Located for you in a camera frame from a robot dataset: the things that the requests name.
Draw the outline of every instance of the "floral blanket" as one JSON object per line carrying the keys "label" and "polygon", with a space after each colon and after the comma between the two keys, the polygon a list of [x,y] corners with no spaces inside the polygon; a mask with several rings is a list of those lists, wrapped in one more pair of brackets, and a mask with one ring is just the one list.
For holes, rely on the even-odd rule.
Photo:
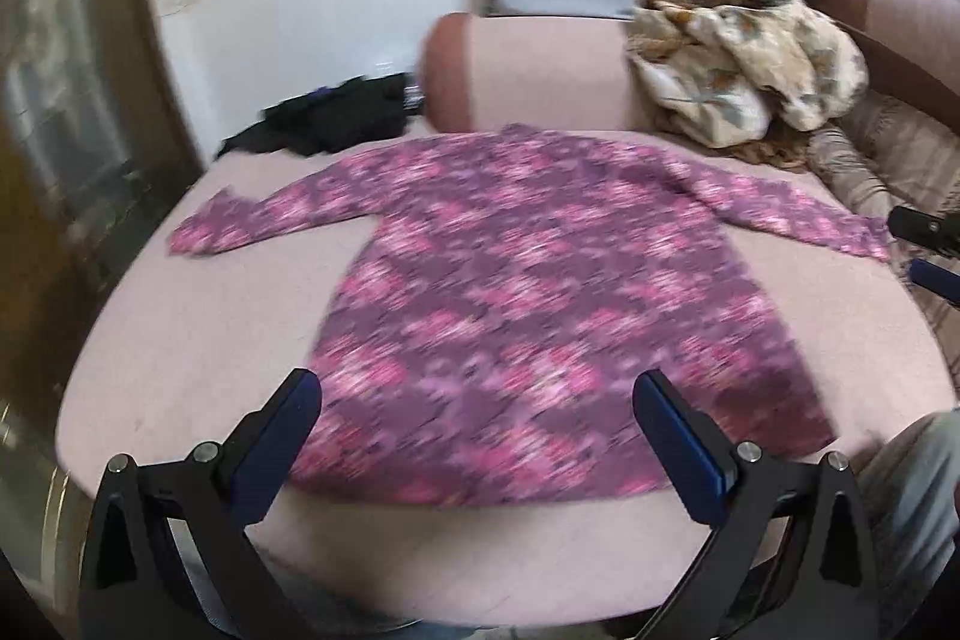
{"label": "floral blanket", "polygon": [[677,130],[708,148],[762,140],[774,119],[812,131],[867,90],[856,44],[801,0],[637,0],[627,53]]}

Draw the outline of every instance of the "cylindrical cushion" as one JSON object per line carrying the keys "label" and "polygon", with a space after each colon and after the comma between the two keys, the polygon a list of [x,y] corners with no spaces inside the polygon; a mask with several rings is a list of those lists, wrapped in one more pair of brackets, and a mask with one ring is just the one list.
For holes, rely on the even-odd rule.
{"label": "cylindrical cushion", "polygon": [[960,1],[813,0],[853,36],[870,87],[960,133]]}
{"label": "cylindrical cushion", "polygon": [[421,60],[427,119],[445,132],[652,130],[661,110],[624,47],[619,20],[446,15]]}

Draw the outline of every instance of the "metal bolt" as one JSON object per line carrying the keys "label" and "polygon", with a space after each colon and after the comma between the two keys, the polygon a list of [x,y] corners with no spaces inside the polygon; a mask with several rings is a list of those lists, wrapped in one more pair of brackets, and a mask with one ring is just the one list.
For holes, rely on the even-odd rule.
{"label": "metal bolt", "polygon": [[740,456],[743,461],[755,464],[757,461],[760,461],[760,457],[763,456],[763,451],[761,450],[760,445],[747,440],[746,442],[741,442],[741,444],[736,446],[736,455]]}
{"label": "metal bolt", "polygon": [[130,465],[130,457],[126,453],[117,453],[110,461],[107,462],[107,469],[110,472],[120,473],[123,472]]}
{"label": "metal bolt", "polygon": [[220,453],[220,447],[216,442],[200,442],[200,445],[193,449],[191,456],[193,461],[205,464],[217,458],[218,453]]}
{"label": "metal bolt", "polygon": [[830,451],[827,455],[827,464],[832,466],[837,472],[843,472],[850,466],[850,460],[839,451]]}

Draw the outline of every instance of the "knit sweater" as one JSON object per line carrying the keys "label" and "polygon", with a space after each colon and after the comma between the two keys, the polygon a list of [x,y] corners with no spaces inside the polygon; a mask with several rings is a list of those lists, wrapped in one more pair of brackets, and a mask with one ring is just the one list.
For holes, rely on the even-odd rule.
{"label": "knit sweater", "polygon": [[663,485],[632,420],[651,367],[734,441],[815,452],[829,420],[721,223],[886,258],[880,221],[789,184],[524,126],[363,152],[259,202],[221,191],[170,248],[220,253],[360,215],[382,220],[310,356],[325,408],[291,477],[363,501]]}

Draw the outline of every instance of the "bed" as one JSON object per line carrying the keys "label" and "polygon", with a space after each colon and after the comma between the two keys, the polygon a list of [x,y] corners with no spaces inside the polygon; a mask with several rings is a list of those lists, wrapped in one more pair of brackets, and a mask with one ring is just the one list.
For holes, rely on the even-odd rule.
{"label": "bed", "polygon": [[[434,131],[416,121],[411,133]],[[130,453],[138,463],[171,461],[197,442],[222,439],[304,361],[373,220],[204,260],[171,257],[165,241],[224,186],[265,196],[336,159],[230,153],[151,239],[90,333],[61,409],[59,457],[85,491],[96,491],[114,453]],[[792,178],[833,202],[813,175],[762,176]],[[840,432],[834,448],[861,453],[954,404],[933,335],[884,266],[725,230],[798,340]],[[286,487],[248,534],[284,568],[369,608],[453,624],[529,626],[656,605],[707,530],[688,520],[671,490],[610,501],[431,509],[336,504]]]}

